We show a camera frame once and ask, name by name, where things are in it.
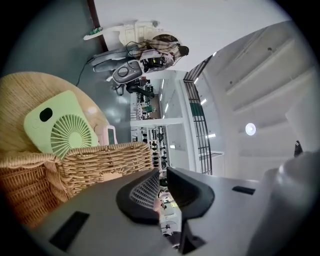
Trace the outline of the grey oval device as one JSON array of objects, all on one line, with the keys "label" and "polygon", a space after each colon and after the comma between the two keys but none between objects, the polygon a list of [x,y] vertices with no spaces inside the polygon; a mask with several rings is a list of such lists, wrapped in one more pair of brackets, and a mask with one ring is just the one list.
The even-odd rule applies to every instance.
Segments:
[{"label": "grey oval device", "polygon": [[141,63],[134,59],[127,61],[125,64],[117,68],[113,74],[112,79],[118,85],[127,84],[140,78],[144,74],[144,67]]}]

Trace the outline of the wicker basket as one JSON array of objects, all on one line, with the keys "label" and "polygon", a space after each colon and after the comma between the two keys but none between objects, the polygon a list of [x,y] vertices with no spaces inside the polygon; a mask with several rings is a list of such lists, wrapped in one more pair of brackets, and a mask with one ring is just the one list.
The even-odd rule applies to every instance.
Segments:
[{"label": "wicker basket", "polygon": [[50,153],[0,152],[0,189],[21,224],[35,228],[69,199],[60,163]]}]

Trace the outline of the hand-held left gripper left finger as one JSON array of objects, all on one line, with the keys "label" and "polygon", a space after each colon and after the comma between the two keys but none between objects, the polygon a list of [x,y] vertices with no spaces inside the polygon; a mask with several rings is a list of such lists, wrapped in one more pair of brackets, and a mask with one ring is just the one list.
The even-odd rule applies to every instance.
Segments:
[{"label": "hand-held left gripper left finger", "polygon": [[180,256],[154,205],[159,172],[140,171],[78,193],[32,232],[49,256]]}]

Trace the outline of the black window grille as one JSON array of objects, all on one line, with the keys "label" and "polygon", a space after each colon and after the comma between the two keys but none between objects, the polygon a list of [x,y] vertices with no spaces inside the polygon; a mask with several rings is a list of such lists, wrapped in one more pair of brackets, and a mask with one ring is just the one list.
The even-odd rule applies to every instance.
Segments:
[{"label": "black window grille", "polygon": [[207,66],[211,57],[206,58],[192,70],[186,73],[183,78],[183,83],[186,89],[187,98],[190,104],[193,124],[195,126],[196,142],[198,158],[200,160],[200,170],[202,174],[212,175],[212,153],[209,141],[208,126],[205,118],[205,113],[201,105],[196,81]]}]

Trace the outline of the white carved furniture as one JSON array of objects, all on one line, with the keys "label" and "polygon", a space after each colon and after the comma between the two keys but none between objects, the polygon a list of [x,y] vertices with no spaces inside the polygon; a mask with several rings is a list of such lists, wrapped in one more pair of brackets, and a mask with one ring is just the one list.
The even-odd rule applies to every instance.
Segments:
[{"label": "white carved furniture", "polygon": [[99,36],[104,36],[113,32],[118,33],[119,41],[122,45],[129,45],[133,42],[141,42],[147,39],[152,39],[156,36],[158,32],[163,32],[164,30],[160,28],[160,23],[156,20],[153,21],[137,21],[127,22],[124,24],[103,27],[103,30],[94,35],[85,35],[83,37],[84,41],[88,41]]}]

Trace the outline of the pink digital clock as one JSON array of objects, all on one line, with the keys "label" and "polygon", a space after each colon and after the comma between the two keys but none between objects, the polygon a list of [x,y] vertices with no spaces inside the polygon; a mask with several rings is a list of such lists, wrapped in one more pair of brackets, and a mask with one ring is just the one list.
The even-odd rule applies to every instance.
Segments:
[{"label": "pink digital clock", "polygon": [[94,128],[97,135],[98,142],[101,146],[116,145],[118,144],[116,137],[116,129],[112,125],[97,125]]}]

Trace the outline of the round wooden table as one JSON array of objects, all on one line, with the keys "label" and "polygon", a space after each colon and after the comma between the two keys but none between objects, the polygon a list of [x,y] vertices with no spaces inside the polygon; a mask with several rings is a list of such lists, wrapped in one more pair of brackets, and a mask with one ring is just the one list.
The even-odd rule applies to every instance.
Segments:
[{"label": "round wooden table", "polygon": [[0,78],[0,152],[42,153],[24,130],[26,115],[50,98],[72,91],[94,130],[108,121],[96,103],[72,83],[42,72],[17,72]]}]

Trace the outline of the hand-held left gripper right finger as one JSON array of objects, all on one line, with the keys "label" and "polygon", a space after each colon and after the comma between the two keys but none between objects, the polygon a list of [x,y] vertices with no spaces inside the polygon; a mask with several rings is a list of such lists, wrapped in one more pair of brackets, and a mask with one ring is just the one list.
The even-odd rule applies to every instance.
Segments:
[{"label": "hand-held left gripper right finger", "polygon": [[281,168],[262,180],[167,169],[168,189],[181,210],[183,255],[275,256],[282,250],[275,192]]}]

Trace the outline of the green square fan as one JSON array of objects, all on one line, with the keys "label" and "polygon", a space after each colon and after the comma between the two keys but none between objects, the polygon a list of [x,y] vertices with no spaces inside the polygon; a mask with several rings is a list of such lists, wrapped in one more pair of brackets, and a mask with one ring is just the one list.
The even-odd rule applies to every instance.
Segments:
[{"label": "green square fan", "polygon": [[61,160],[73,149],[99,145],[76,95],[70,90],[30,111],[24,118],[23,127],[39,151],[54,154]]}]

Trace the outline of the white display shelving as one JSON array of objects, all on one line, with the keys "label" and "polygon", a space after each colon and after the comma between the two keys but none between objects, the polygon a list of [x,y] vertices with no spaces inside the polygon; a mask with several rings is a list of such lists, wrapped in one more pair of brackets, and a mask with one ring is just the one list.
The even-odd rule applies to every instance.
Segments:
[{"label": "white display shelving", "polygon": [[132,126],[130,131],[132,142],[143,142],[149,147],[152,166],[165,177],[167,167],[170,166],[166,127],[164,125]]}]

